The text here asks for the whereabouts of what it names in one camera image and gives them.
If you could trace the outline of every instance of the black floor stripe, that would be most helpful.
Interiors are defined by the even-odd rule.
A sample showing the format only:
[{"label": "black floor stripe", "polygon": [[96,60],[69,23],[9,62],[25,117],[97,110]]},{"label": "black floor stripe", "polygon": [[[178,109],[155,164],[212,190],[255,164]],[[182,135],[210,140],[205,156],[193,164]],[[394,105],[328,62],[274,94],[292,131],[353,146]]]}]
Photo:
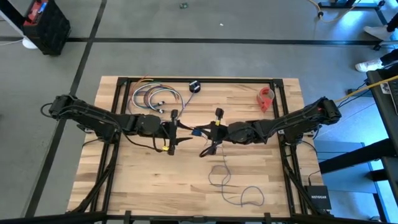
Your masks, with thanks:
[{"label": "black floor stripe", "polygon": [[[83,52],[83,56],[80,60],[78,70],[76,72],[75,78],[74,78],[72,86],[70,88],[70,94],[74,95],[79,86],[81,75],[83,74],[83,71],[85,69],[85,65],[86,65],[88,56],[90,54],[91,47],[93,46],[93,39],[98,31],[98,27],[100,26],[100,22],[101,22],[103,13],[104,13],[106,3],[107,3],[107,0],[102,0],[101,5],[98,9],[97,17],[95,19],[93,28],[90,33],[90,38],[87,40],[85,51]],[[69,40],[71,42],[81,42],[84,39],[70,38]],[[57,127],[55,128],[54,134],[52,136],[52,139],[50,140],[49,151],[47,153],[45,162],[43,164],[42,170],[39,175],[39,179],[36,183],[36,186],[34,188],[32,196],[30,198],[29,204],[27,206],[27,210],[25,213],[26,218],[33,217],[35,215],[37,206],[40,202],[40,198],[43,193],[43,189],[45,187],[45,183],[47,182],[47,178],[49,177],[49,174],[50,174],[52,163],[53,163],[55,155],[57,153],[57,149],[58,149],[58,146],[59,146],[62,134],[63,134],[63,130],[65,128],[65,124],[66,124],[66,120],[64,120],[64,119],[62,119],[58,122]]]},{"label": "black floor stripe", "polygon": [[384,17],[383,12],[380,9],[375,9],[375,10],[376,10],[377,16],[379,17],[379,19],[381,21],[381,24],[387,25],[387,20]]},{"label": "black floor stripe", "polygon": [[22,37],[0,37],[0,41],[17,41],[21,40]]},{"label": "black floor stripe", "polygon": [[95,38],[95,43],[187,43],[187,44],[274,44],[274,45],[374,45],[378,40],[267,40],[202,38]]},{"label": "black floor stripe", "polygon": [[83,56],[81,57],[79,67],[77,68],[77,72],[75,78],[73,79],[72,86],[70,87],[70,94],[74,95],[77,92],[77,88],[79,86],[81,76],[83,75],[84,69],[86,67],[86,63],[88,60],[88,56],[90,55],[91,48],[93,46],[93,40],[95,35],[97,34],[98,27],[100,26],[102,16],[104,14],[105,6],[108,0],[102,0],[101,5],[99,6],[97,17],[95,18],[93,28],[90,33],[90,37],[88,39],[85,51],[83,52]]}]

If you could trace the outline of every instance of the yellow wire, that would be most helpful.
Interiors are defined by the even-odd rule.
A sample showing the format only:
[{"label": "yellow wire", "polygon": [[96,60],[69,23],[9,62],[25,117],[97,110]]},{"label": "yellow wire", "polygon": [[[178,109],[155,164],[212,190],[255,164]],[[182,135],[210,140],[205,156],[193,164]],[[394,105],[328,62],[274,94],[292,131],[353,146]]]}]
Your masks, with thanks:
[{"label": "yellow wire", "polygon": [[343,101],[343,100],[345,100],[345,99],[347,99],[347,98],[349,98],[349,97],[351,97],[351,96],[353,96],[353,95],[355,95],[355,94],[357,94],[357,93],[360,93],[360,92],[362,92],[362,91],[364,91],[364,90],[368,90],[368,89],[373,88],[373,87],[375,87],[375,86],[378,86],[378,85],[380,85],[380,84],[382,84],[382,83],[386,83],[386,82],[393,81],[393,80],[396,80],[396,79],[398,79],[398,75],[396,75],[396,76],[394,76],[394,77],[391,77],[391,78],[388,78],[388,79],[386,79],[386,80],[381,80],[381,81],[379,81],[379,82],[377,82],[377,83],[373,83],[372,85],[368,85],[368,86],[366,86],[366,87],[360,88],[360,89],[358,89],[358,90],[356,90],[356,91],[354,91],[354,92],[352,92],[352,93],[350,93],[350,94],[344,96],[343,98],[341,98],[341,99],[339,99],[339,100],[335,100],[335,102],[336,102],[336,103],[341,102],[341,101]]},{"label": "yellow wire", "polygon": [[[318,5],[316,2],[314,2],[313,0],[308,0],[308,1],[311,2],[311,3],[317,8],[317,11],[318,11],[318,12],[322,12],[321,8],[319,7],[319,5]],[[324,22],[324,23],[336,22],[337,20],[339,20],[339,19],[341,19],[343,16],[345,16],[348,12],[350,12],[351,10],[353,10],[353,9],[356,7],[356,5],[357,5],[358,3],[360,3],[361,1],[362,1],[362,0],[359,0],[357,3],[355,3],[355,4],[353,5],[353,7],[351,7],[351,9],[348,9],[346,12],[344,12],[341,16],[337,17],[336,19],[333,19],[333,20],[331,20],[331,21],[325,21],[325,20],[323,20],[323,16],[320,16],[320,20],[321,20],[322,22]]]}]

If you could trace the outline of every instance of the desk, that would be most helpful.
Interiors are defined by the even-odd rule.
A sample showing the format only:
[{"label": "desk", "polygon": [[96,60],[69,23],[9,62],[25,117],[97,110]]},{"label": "desk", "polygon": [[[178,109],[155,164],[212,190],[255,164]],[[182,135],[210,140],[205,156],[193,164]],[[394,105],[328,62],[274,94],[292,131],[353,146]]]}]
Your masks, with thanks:
[{"label": "desk", "polygon": [[[106,110],[111,109],[117,80],[118,77],[102,77],[95,99],[96,106]],[[303,108],[299,80],[286,78],[283,82],[289,111]],[[189,98],[191,93],[187,88],[188,82],[168,81],[166,84],[178,90],[184,99]],[[269,108],[265,114],[261,113],[256,102],[255,96],[263,87],[262,83],[222,83],[222,81],[202,83],[201,92],[192,98],[180,120],[187,126],[208,124],[214,120],[217,107],[224,109],[223,124],[250,119],[273,119],[273,108]],[[279,91],[276,92],[276,99],[280,106]],[[180,102],[176,103],[170,93],[155,96],[153,102],[161,100],[166,102],[163,107],[166,112],[165,114],[154,113],[157,116],[169,119],[171,109],[181,109]],[[133,113],[153,113],[153,111],[135,107],[132,107],[132,110]],[[279,113],[282,115],[282,107],[279,108]],[[189,134],[189,131],[179,129],[177,136],[181,138]],[[85,141],[95,138],[94,134],[87,134]],[[152,145],[150,138],[133,136],[132,140]],[[305,140],[313,144],[310,138]],[[241,192],[247,186],[256,185],[265,196],[264,205],[261,207],[253,205],[240,207],[223,200],[220,189],[210,185],[208,181],[211,168],[223,164],[221,150],[218,150],[215,156],[199,158],[198,155],[205,143],[205,139],[201,137],[181,142],[176,148],[175,155],[169,156],[166,153],[157,153],[134,146],[122,138],[108,214],[124,215],[126,210],[131,210],[133,215],[147,216],[263,217],[266,212],[269,212],[272,217],[290,216],[276,135],[269,138],[266,145],[242,146],[223,143],[226,162],[232,173],[230,186],[225,187],[226,196],[238,202]],[[158,146],[162,144],[163,140],[157,141]],[[83,148],[68,210],[74,209],[94,185],[102,148],[102,142],[93,142]],[[315,151],[306,144],[297,146],[297,157],[302,179],[306,184],[308,175],[319,170],[317,157]],[[224,170],[216,170],[213,181],[221,182],[224,175]],[[321,175],[319,173],[312,175],[311,181],[313,185],[321,185]],[[292,191],[296,212],[300,213],[299,197],[294,186],[292,186]],[[104,190],[99,194],[98,207],[102,205],[103,200]],[[261,196],[258,191],[251,189],[244,195],[244,201],[247,200],[261,202]]]},{"label": "desk", "polygon": [[[368,72],[366,75],[370,84],[372,84],[385,79],[382,77],[386,73],[385,70],[379,70]],[[325,174],[375,159],[382,159],[384,169],[372,171],[370,172],[370,176],[374,181],[389,180],[392,193],[398,204],[398,116],[396,115],[390,95],[383,94],[381,88],[378,86],[372,88],[371,92],[389,138],[321,162],[321,173]]]}]

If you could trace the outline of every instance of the red object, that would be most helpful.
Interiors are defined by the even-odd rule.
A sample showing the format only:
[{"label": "red object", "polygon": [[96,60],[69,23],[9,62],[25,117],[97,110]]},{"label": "red object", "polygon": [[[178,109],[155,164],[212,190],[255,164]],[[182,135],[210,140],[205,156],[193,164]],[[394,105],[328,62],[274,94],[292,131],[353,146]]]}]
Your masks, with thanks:
[{"label": "red object", "polygon": [[272,100],[274,100],[274,98],[275,98],[275,93],[272,90],[270,90],[270,88],[265,87],[260,90],[259,94],[257,95],[257,102],[263,113],[265,113],[268,107],[270,107],[270,105],[272,104]]},{"label": "red object", "polygon": [[48,0],[42,0],[42,1],[34,1],[31,9],[29,10],[29,13],[26,17],[24,26],[34,26],[37,23],[37,19],[39,18],[40,14],[42,13],[40,11],[43,3],[48,3]]}]

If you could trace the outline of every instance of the gray floor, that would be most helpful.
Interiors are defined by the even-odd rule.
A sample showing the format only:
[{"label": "gray floor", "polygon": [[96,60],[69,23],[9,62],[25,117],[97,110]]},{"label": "gray floor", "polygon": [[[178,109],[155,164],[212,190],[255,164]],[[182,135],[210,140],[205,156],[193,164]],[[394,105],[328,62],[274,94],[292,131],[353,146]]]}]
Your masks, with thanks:
[{"label": "gray floor", "polygon": [[[21,12],[26,0],[13,0]],[[101,0],[56,0],[73,27],[72,37],[88,37]],[[381,25],[374,10],[353,11],[333,24],[315,22],[306,0],[108,1],[97,37],[192,37],[225,39],[374,40],[362,27]],[[387,19],[397,3],[383,9]],[[326,19],[343,11],[327,10]],[[0,22],[0,36],[17,34]],[[37,178],[55,121],[39,107],[67,93],[84,51],[84,43],[68,43],[61,56],[48,57],[21,44],[0,47],[0,219],[19,217]],[[306,103],[321,96],[337,99],[362,84],[365,74],[355,63],[382,56],[368,46],[94,43],[77,92],[93,102],[103,75],[178,75],[299,78]],[[342,108],[343,121],[324,127],[319,140],[365,142],[386,136],[377,108],[361,98]],[[44,190],[37,215],[65,211],[83,144],[83,133],[69,121]],[[375,207],[348,214],[357,195],[332,192],[333,214],[368,218]]]}]

